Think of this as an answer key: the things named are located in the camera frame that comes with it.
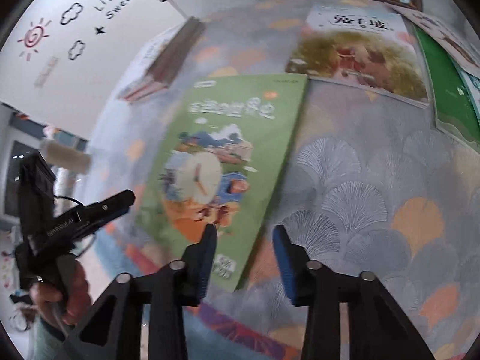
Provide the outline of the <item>light green clock book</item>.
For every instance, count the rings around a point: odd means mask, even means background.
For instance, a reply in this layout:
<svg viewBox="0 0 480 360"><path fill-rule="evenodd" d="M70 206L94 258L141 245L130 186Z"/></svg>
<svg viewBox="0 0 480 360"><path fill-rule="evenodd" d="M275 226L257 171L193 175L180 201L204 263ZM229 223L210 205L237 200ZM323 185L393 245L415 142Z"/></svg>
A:
<svg viewBox="0 0 480 360"><path fill-rule="evenodd" d="M137 222L174 258L217 231L213 282L238 286L290 151L308 78L219 76L196 81L168 125Z"/></svg>

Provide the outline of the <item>green Aesop fables book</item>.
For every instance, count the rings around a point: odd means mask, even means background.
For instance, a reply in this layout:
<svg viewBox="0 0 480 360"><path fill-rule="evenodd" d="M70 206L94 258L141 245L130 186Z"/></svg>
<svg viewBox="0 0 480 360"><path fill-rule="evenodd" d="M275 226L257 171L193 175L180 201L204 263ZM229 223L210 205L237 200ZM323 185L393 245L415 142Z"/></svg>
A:
<svg viewBox="0 0 480 360"><path fill-rule="evenodd" d="M415 27L433 94L435 127L479 152L479 122L470 92L450 55L426 32Z"/></svg>

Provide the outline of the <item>rabbit hill picture book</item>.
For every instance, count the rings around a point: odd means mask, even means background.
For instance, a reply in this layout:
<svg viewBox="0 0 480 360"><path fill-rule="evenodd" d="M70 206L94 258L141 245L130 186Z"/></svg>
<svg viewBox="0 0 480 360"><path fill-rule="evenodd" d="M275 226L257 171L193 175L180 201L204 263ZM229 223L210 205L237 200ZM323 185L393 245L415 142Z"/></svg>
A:
<svg viewBox="0 0 480 360"><path fill-rule="evenodd" d="M394 12L313 5L286 71L366 89L423 109L429 105L410 33Z"/></svg>

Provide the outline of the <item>Lunyu teal title book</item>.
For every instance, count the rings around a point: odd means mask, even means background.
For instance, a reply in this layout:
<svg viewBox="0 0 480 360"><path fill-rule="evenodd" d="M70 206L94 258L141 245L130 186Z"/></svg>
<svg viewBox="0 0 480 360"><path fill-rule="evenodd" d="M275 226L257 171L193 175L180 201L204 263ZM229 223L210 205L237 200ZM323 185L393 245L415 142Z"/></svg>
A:
<svg viewBox="0 0 480 360"><path fill-rule="evenodd" d="M479 78L470 75L463 68L456 63L456 70L459 73L461 79L464 82L465 87L467 88L470 96L470 100L473 105L473 109L477 116L477 119L480 119L480 90L479 90Z"/></svg>

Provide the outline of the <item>stack of sorted books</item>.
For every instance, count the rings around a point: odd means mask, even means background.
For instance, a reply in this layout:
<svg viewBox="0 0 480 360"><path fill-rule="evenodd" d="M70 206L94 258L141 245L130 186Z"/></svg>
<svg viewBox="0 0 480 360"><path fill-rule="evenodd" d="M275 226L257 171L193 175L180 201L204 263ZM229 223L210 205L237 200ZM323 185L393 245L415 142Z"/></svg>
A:
<svg viewBox="0 0 480 360"><path fill-rule="evenodd" d="M153 38L140 60L140 76L120 91L118 99L129 103L139 102L171 86L204 29L205 24L191 16L183 24Z"/></svg>

